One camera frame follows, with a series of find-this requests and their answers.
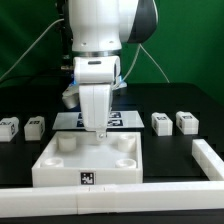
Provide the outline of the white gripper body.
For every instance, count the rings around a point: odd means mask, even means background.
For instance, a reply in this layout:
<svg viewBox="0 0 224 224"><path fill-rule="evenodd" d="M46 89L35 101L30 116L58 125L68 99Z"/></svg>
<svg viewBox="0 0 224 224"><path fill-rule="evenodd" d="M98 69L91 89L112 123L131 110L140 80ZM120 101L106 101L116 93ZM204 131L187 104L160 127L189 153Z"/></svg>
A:
<svg viewBox="0 0 224 224"><path fill-rule="evenodd" d="M87 131L105 132L112 104L112 87L120 74L120 58L75 57L83 124Z"/></svg>

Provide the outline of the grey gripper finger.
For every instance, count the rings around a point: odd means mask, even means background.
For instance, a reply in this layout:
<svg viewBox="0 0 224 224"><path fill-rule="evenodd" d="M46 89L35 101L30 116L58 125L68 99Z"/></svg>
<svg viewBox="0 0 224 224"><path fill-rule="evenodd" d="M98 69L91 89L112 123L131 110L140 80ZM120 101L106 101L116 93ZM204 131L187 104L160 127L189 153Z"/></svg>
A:
<svg viewBox="0 0 224 224"><path fill-rule="evenodd" d="M99 142L99 143L102 143L106 140L107 138L107 133L105 131L97 131L96 132L96 140Z"/></svg>

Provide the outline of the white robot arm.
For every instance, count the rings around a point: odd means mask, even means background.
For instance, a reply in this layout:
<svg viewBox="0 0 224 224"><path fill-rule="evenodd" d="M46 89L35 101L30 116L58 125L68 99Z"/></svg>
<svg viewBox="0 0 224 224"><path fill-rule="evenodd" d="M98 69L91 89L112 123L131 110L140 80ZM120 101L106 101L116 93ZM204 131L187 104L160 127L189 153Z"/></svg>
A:
<svg viewBox="0 0 224 224"><path fill-rule="evenodd" d="M67 0L64 17L72 36L83 125L102 140L107 136L112 88L121 72L122 45L143 43L155 32L155 0Z"/></svg>

